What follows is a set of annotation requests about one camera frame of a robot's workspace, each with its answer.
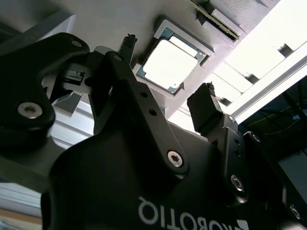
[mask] metal frame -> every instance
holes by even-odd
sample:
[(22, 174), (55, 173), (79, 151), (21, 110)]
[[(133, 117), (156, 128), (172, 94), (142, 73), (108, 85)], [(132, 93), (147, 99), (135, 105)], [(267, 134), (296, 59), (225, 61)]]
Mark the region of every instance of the metal frame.
[(226, 108), (240, 124), (307, 75), (307, 42)]
[[(246, 33), (239, 26), (237, 26), (233, 21), (227, 18), (220, 10), (218, 10), (210, 2), (207, 2), (206, 5), (210, 8), (210, 11), (212, 11), (211, 14), (207, 10), (205, 10), (201, 5), (196, 3), (194, 0), (188, 0), (188, 1), (201, 13), (198, 16), (198, 19), (199, 21), (204, 20), (204, 23), (201, 23), (203, 28), (215, 31), (218, 37), (223, 39), (231, 47), (235, 47), (246, 36)], [(221, 28), (222, 31), (232, 35), (235, 38), (235, 40), (231, 40), (220, 30), (215, 28), (211, 24), (211, 22), (207, 20), (207, 18), (216, 25), (218, 25), (218, 27)]]
[(0, 199), (1, 209), (25, 214), (27, 216), (32, 216), (36, 218), (42, 218), (41, 209), (38, 207), (33, 207), (19, 202), (10, 201), (8, 199)]

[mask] black plastic part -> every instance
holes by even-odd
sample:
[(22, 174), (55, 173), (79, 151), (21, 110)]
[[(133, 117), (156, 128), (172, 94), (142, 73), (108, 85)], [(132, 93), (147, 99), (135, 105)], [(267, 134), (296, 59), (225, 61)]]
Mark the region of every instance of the black plastic part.
[[(82, 47), (73, 45), (72, 41), (79, 42)], [(0, 97), (5, 98), (1, 102), (5, 109), (0, 114), (0, 146), (10, 150), (20, 147), (33, 149), (44, 143), (55, 113), (41, 86), (42, 79), (62, 68), (70, 58), (88, 52), (85, 42), (71, 34), (60, 33), (0, 57), (3, 75)], [(49, 84), (53, 86), (54, 81), (55, 78)], [(21, 116), (17, 107), (23, 102), (38, 104), (43, 114), (36, 119)]]
[[(51, 226), (50, 230), (84, 229), (142, 229), (162, 230), (201, 229), (198, 218), (203, 217), (207, 229), (219, 229), (216, 222), (230, 229), (240, 229), (237, 220), (246, 220), (249, 230), (273, 230), (276, 224), (265, 213), (262, 203), (253, 197), (240, 208), (228, 208), (221, 202), (215, 181), (216, 152), (214, 146), (201, 136), (190, 134), (171, 126), (182, 148), (190, 160), (190, 172), (165, 196), (159, 192), (144, 190), (140, 182), (139, 165), (135, 158), (143, 156), (143, 168), (150, 163), (148, 146), (135, 138), (138, 129), (119, 129), (93, 136), (69, 148), (60, 156), (50, 174)], [(157, 166), (153, 172), (160, 175)], [(153, 209), (145, 206), (139, 209), (140, 198), (151, 202), (157, 208), (158, 217), (150, 224), (144, 223), (139, 210), (151, 220)], [(189, 213), (189, 218), (180, 216)]]
[[(219, 186), (221, 199), (230, 207), (235, 207), (247, 202), (249, 196), (247, 166), (245, 158), (244, 140), (238, 135), (238, 125), (232, 122), (229, 115), (223, 114), (216, 127), (206, 138), (214, 144), (218, 150), (221, 164), (219, 174)], [(231, 176), (235, 175), (242, 183), (243, 191), (238, 191), (231, 183)]]
[(289, 57), (294, 51), (287, 45), (284, 44), (280, 50), (278, 50), (285, 58)]
[(249, 75), (248, 77), (246, 77), (246, 79), (252, 83), (252, 84), (255, 84), (256, 82), (259, 81), (259, 78), (257, 78), (255, 75), (251, 74)]
[(118, 53), (123, 56), (129, 63), (131, 63), (134, 46), (137, 42), (137, 38), (133, 34), (126, 36), (118, 50)]
[[(293, 186), (281, 166), (271, 159), (263, 141), (255, 140), (252, 132), (244, 135), (251, 189), (266, 204), (266, 209), (281, 230), (306, 229), (307, 204)], [(295, 206), (297, 219), (290, 209)]]
[(206, 85), (207, 85), (207, 88), (208, 88), (210, 94), (211, 94), (213, 97), (216, 97), (215, 91), (214, 91), (214, 85), (212, 84), (212, 82), (206, 83)]
[(203, 83), (187, 101), (195, 131), (205, 136), (221, 119), (223, 112), (217, 99)]
[(64, 149), (48, 138), (44, 145), (32, 151), (0, 148), (0, 174), (39, 193), (47, 189), (49, 171)]
[[(188, 174), (189, 161), (148, 86), (136, 81), (128, 61), (117, 52), (106, 53), (101, 68), (106, 73), (106, 85), (112, 87), (112, 90), (106, 93), (101, 89), (98, 91), (98, 88), (96, 91), (94, 87), (90, 95), (95, 133), (122, 126), (139, 130), (139, 135), (133, 138), (146, 143), (146, 154), (140, 155), (138, 159), (141, 159), (141, 165), (147, 162), (144, 164), (144, 174), (151, 178), (151, 184), (163, 184), (165, 188), (166, 185), (171, 187), (177, 184)], [(103, 98), (105, 103), (97, 103)], [(169, 151), (180, 154), (183, 159), (181, 167), (171, 164), (167, 157)], [(152, 174), (157, 167), (163, 176)]]
[(66, 90), (91, 94), (96, 80), (101, 74), (100, 65), (104, 55), (94, 51), (83, 57), (83, 60), (71, 62), (60, 73), (60, 87)]

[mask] robotiq logo text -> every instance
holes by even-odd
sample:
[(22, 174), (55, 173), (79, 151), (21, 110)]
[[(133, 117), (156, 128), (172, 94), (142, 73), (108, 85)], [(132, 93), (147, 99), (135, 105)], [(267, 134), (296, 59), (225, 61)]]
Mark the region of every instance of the robotiq logo text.
[[(163, 205), (160, 206), (160, 210), (150, 201), (145, 200), (143, 197), (139, 197), (141, 200), (140, 206), (139, 206), (139, 216), (141, 220), (148, 225), (157, 224), (159, 217), (160, 221), (159, 224), (161, 225), (161, 228), (164, 229), (170, 229), (170, 230), (249, 230), (248, 229), (248, 223), (246, 220), (237, 220), (238, 227), (233, 227), (230, 225), (226, 225), (224, 223), (219, 223), (215, 220), (208, 221), (204, 217), (198, 217), (194, 218), (190, 213), (184, 212), (181, 213), (179, 222), (180, 225), (176, 223), (175, 218), (175, 210), (170, 209), (168, 211), (165, 210), (165, 207)], [(153, 216), (150, 215), (146, 216), (144, 214), (144, 209), (151, 209), (151, 213), (153, 213)], [(167, 223), (165, 220), (165, 213), (170, 213), (170, 222)], [(187, 221), (192, 223), (192, 225), (187, 226)]]

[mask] bright light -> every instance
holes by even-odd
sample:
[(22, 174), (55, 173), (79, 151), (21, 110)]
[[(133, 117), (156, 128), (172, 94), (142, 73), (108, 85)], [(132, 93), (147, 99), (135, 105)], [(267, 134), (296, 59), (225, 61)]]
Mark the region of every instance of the bright light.
[(223, 62), (214, 73), (222, 78), (224, 81), (228, 82), (230, 85), (235, 87), (240, 92), (245, 92), (253, 84), (246, 80), (238, 71), (229, 66), (227, 63)]
[(177, 45), (180, 49), (185, 51), (186, 53), (190, 54), (192, 57), (195, 57), (197, 55), (197, 50), (193, 49), (192, 47), (185, 44), (180, 39), (176, 38), (175, 36), (172, 36), (169, 41), (173, 43), (174, 45)]
[(226, 62), (243, 75), (253, 74), (261, 79), (283, 60), (284, 56), (277, 49), (251, 43), (248, 48), (238, 46), (228, 56)]
[(261, 29), (266, 34), (259, 36), (258, 42), (265, 44), (287, 44), (297, 50), (307, 41), (306, 26), (307, 1), (281, 0), (264, 18)]
[(238, 90), (216, 76), (214, 73), (211, 74), (205, 82), (212, 82), (214, 85), (215, 95), (219, 98), (226, 98), (230, 102), (234, 102), (241, 95)]
[[(235, 111), (240, 109), (246, 103), (249, 102), (252, 98), (256, 97), (262, 90), (271, 85), (275, 80), (285, 74), (291, 67), (293, 67), (296, 63), (298, 63), (301, 59), (303, 59), (307, 55), (307, 43), (303, 44), (297, 51), (291, 54), (288, 58), (286, 58), (280, 65), (271, 70), (264, 78), (259, 80), (256, 84), (254, 84), (249, 90), (247, 90), (241, 97), (239, 97), (236, 101), (227, 106), (225, 112), (228, 114), (233, 114)], [(266, 100), (263, 104), (266, 105), (270, 100)], [(250, 105), (250, 111), (256, 112), (256, 107), (252, 107), (253, 104)]]
[(165, 89), (177, 88), (198, 60), (167, 40), (161, 40), (146, 61), (145, 77)]
[(174, 112), (173, 115), (168, 119), (170, 122), (180, 126), (183, 129), (195, 132), (193, 121), (190, 115), (183, 113), (180, 110)]

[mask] screw hole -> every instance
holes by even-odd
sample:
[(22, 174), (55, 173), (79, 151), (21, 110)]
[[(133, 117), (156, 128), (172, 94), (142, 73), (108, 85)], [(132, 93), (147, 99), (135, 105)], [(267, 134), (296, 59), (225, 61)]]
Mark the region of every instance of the screw hole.
[(290, 205), (290, 209), (291, 209), (292, 213), (295, 215), (295, 217), (297, 219), (301, 219), (302, 218), (294, 205)]
[(117, 61), (122, 61), (123, 59), (120, 57), (120, 56), (118, 56), (118, 55), (114, 55), (114, 58), (117, 60)]
[(237, 176), (232, 175), (230, 177), (231, 183), (234, 185), (234, 187), (236, 188), (236, 190), (238, 190), (239, 192), (243, 192), (244, 191), (244, 187), (242, 182), (239, 180), (239, 178), (237, 178)]
[(74, 45), (74, 46), (77, 46), (77, 47), (82, 47), (82, 44), (78, 41), (71, 41), (71, 43)]
[(157, 116), (157, 112), (153, 109), (150, 109), (149, 110), (149, 113), (152, 115), (152, 116)]
[(173, 159), (173, 161), (178, 162), (179, 161), (179, 157), (172, 155), (171, 158)]
[(217, 146), (217, 145), (219, 144), (219, 140), (215, 140), (214, 142), (212, 142), (212, 144), (213, 144), (214, 146)]
[(29, 113), (35, 113), (36, 109), (33, 106), (27, 106), (24, 108), (24, 111), (29, 112)]
[(88, 87), (93, 87), (94, 86), (94, 77), (90, 77), (90, 78), (85, 79), (84, 83)]
[(237, 156), (239, 156), (239, 157), (241, 156), (241, 154), (239, 153), (239, 151), (238, 151), (238, 150), (236, 150), (236, 149), (235, 149), (235, 151), (234, 151), (234, 152), (235, 152), (235, 154), (236, 154)]
[(145, 93), (145, 92), (141, 92), (141, 96), (142, 97), (148, 97), (147, 93)]
[(229, 120), (232, 122), (232, 123), (235, 123), (236, 120), (232, 117), (232, 116), (228, 116)]
[(240, 142), (237, 139), (235, 139), (235, 143), (237, 143), (238, 145), (240, 144)]
[(257, 142), (260, 142), (259, 138), (258, 138), (255, 134), (253, 134), (253, 138), (254, 138)]

